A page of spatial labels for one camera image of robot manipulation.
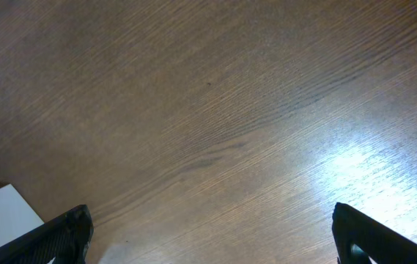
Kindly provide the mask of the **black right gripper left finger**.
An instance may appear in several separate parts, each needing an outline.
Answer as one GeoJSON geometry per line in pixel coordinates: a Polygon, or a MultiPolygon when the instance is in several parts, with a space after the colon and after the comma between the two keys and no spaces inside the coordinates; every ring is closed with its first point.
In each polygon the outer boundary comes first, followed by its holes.
{"type": "Polygon", "coordinates": [[[0,264],[84,264],[94,227],[78,205],[0,247],[0,264]]]}

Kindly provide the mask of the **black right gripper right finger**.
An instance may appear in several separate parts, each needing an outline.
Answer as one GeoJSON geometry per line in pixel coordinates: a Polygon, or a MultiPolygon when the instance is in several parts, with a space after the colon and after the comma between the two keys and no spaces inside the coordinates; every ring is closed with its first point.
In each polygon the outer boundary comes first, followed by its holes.
{"type": "Polygon", "coordinates": [[[336,203],[332,219],[338,263],[417,263],[416,243],[352,206],[336,203]]]}

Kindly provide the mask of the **white cardboard box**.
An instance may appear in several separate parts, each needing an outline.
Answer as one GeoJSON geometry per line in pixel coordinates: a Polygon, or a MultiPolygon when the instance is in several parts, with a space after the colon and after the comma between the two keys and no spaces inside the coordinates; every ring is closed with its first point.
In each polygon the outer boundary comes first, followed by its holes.
{"type": "Polygon", "coordinates": [[[0,247],[44,224],[12,186],[0,188],[0,247]]]}

